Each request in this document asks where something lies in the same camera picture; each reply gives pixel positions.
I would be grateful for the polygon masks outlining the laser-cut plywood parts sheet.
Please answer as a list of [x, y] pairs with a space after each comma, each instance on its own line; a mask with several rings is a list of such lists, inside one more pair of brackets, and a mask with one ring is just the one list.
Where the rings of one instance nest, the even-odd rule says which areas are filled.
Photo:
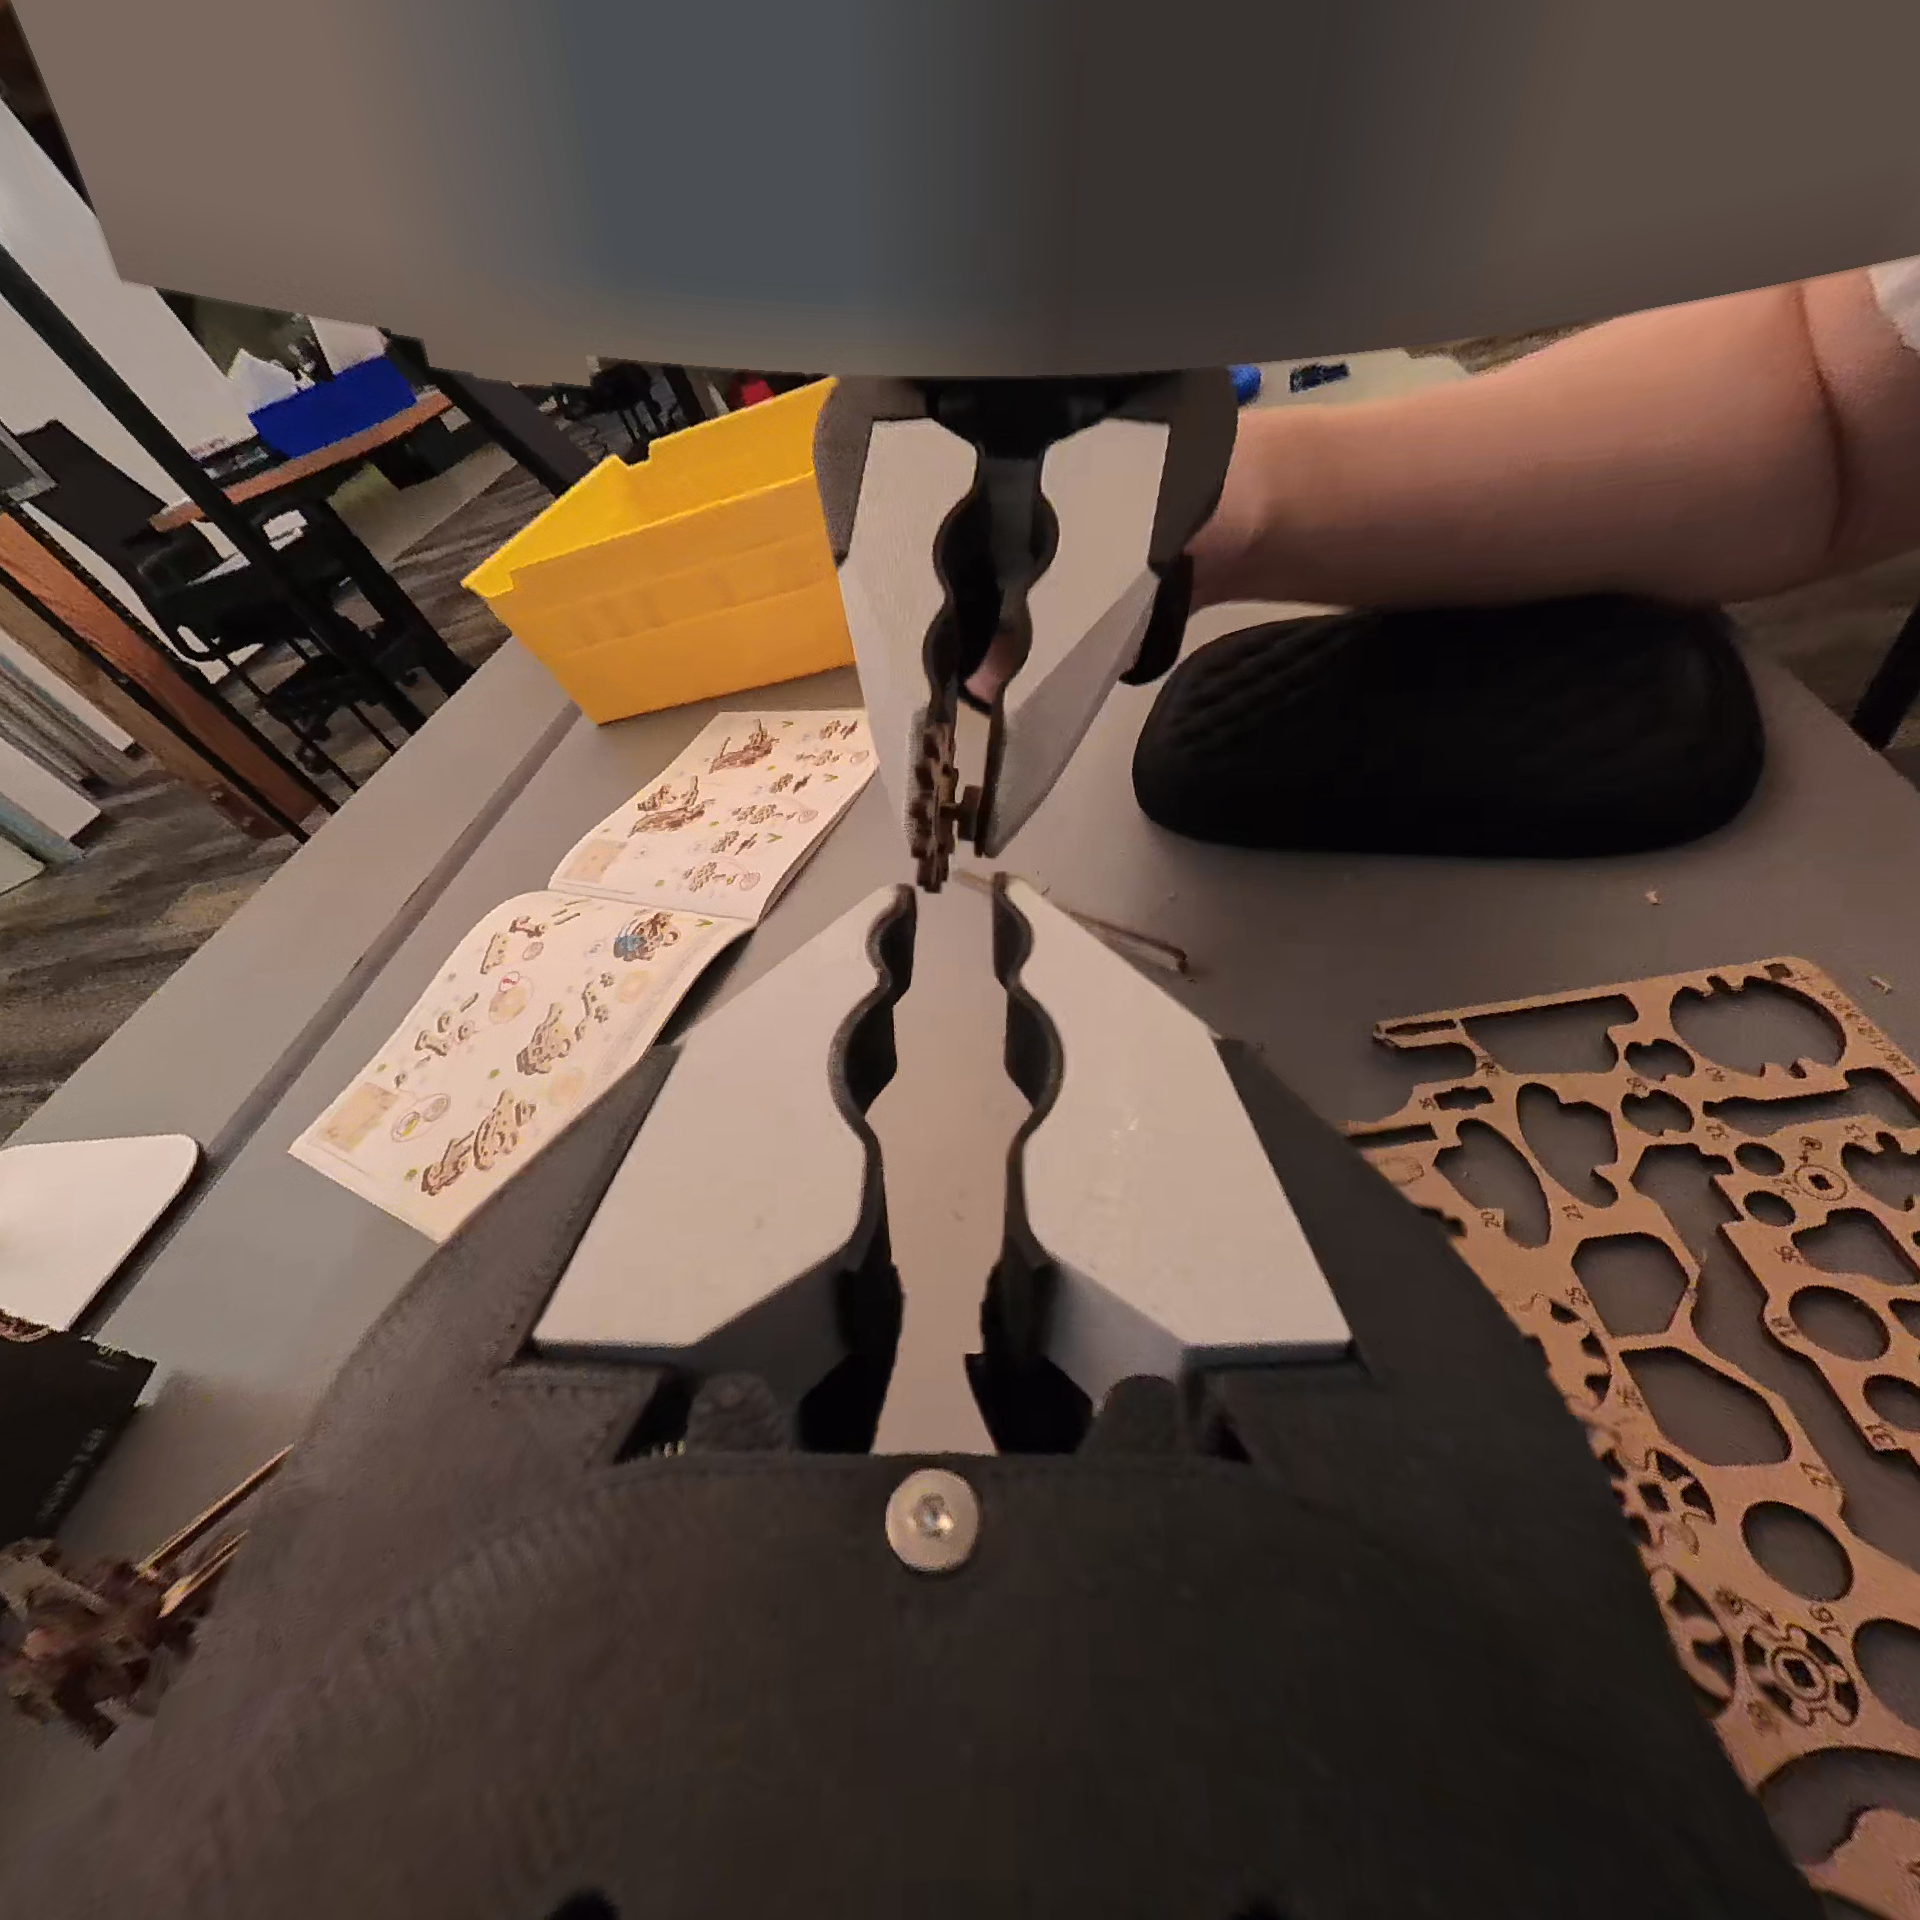
[[1373, 1027], [1405, 1103], [1353, 1121], [1581, 1424], [1675, 1659], [1741, 1783], [1874, 1770], [1812, 1889], [1916, 1915], [1916, 1545], [1871, 1544], [1843, 1452], [1709, 1341], [1713, 1277], [1871, 1464], [1916, 1473], [1916, 1058], [1803, 959]]

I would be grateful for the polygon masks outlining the wooden gear with axle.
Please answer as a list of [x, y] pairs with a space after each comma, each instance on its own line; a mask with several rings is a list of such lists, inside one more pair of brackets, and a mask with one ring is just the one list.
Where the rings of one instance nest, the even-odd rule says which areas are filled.
[[919, 720], [907, 755], [902, 828], [915, 883], [935, 897], [943, 890], [954, 855], [977, 842], [981, 789], [965, 784], [958, 768], [958, 707], [940, 698]]

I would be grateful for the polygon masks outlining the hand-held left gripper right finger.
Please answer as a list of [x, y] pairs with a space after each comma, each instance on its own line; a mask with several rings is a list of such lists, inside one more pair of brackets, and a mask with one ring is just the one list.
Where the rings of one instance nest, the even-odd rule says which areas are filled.
[[993, 883], [1026, 1100], [981, 1306], [1001, 1455], [1069, 1455], [1117, 1385], [1343, 1362], [1353, 1333], [1221, 1039], [1030, 883]]

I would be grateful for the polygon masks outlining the brown top office desk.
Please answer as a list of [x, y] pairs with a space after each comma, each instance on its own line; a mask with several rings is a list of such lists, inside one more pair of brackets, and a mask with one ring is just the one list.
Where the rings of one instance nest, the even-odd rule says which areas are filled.
[[381, 423], [373, 423], [359, 434], [332, 441], [323, 449], [308, 451], [307, 455], [281, 461], [271, 469], [254, 472], [236, 482], [229, 482], [226, 488], [214, 488], [214, 492], [226, 507], [247, 507], [257, 501], [295, 489], [302, 482], [313, 480], [317, 475], [365, 464], [374, 452], [410, 440], [413, 432], [419, 432], [425, 426], [431, 426], [435, 421], [441, 421], [451, 410], [451, 395], [441, 391], [429, 391], [428, 395], [419, 397], [415, 404]]

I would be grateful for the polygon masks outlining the person's right forearm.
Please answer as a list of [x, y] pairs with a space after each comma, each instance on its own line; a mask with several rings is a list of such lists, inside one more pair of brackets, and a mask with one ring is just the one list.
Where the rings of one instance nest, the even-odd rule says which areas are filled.
[[1244, 416], [1191, 602], [1737, 605], [1916, 543], [1918, 356], [1849, 271], [1410, 395]]

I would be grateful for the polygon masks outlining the black model kit box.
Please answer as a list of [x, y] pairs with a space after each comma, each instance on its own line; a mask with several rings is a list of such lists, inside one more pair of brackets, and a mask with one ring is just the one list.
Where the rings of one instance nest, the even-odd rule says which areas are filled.
[[155, 1361], [3, 1315], [3, 1545], [57, 1533], [154, 1375]]

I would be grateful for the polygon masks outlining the yellow plastic bin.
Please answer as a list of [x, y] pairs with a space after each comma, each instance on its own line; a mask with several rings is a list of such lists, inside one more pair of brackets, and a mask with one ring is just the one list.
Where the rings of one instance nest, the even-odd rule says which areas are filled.
[[603, 460], [463, 587], [595, 724], [851, 665], [811, 452], [833, 388]]

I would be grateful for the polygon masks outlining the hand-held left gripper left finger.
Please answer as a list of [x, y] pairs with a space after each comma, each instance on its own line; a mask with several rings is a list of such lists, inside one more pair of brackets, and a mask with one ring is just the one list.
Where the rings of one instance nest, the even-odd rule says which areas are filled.
[[697, 1023], [534, 1323], [564, 1361], [751, 1376], [867, 1455], [902, 1327], [881, 1144], [919, 897], [885, 885]]

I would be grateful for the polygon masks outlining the open instruction booklet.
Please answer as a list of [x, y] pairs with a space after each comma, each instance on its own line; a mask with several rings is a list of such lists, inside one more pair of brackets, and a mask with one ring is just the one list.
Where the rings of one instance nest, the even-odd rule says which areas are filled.
[[291, 1157], [451, 1236], [638, 1063], [875, 767], [861, 708], [718, 713], [466, 932]]

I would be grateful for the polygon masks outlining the blue plastic bin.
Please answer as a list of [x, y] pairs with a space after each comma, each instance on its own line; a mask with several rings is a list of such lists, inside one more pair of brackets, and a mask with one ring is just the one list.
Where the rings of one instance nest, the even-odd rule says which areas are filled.
[[283, 460], [302, 460], [381, 426], [419, 402], [410, 378], [389, 356], [373, 356], [247, 413], [254, 432]]

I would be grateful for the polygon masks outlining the black quilted cushion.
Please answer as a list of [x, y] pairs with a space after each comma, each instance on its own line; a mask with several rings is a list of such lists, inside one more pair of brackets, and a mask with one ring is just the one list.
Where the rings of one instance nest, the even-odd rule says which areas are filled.
[[1620, 858], [1729, 825], [1765, 760], [1725, 613], [1605, 592], [1226, 633], [1158, 688], [1133, 789], [1222, 848]]

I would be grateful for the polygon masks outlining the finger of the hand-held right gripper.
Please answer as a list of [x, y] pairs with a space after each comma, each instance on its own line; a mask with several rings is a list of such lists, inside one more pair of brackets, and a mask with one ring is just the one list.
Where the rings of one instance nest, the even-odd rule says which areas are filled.
[[993, 720], [986, 858], [1007, 850], [1033, 819], [1138, 657], [1158, 597], [1147, 553], [1166, 452], [1163, 423], [1093, 423], [1041, 464], [1055, 543], [1025, 592], [1026, 657]]
[[835, 572], [881, 784], [902, 842], [919, 720], [930, 703], [955, 703], [940, 544], [973, 484], [973, 445], [933, 418], [835, 421]]

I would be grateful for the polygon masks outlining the partly built wooden model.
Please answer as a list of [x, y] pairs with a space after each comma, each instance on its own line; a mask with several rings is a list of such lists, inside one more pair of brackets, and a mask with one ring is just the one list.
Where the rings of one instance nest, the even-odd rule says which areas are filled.
[[3, 1549], [4, 1706], [92, 1748], [155, 1715], [201, 1621], [250, 1536], [238, 1511], [283, 1469], [293, 1450], [138, 1560], [82, 1563], [51, 1539]]

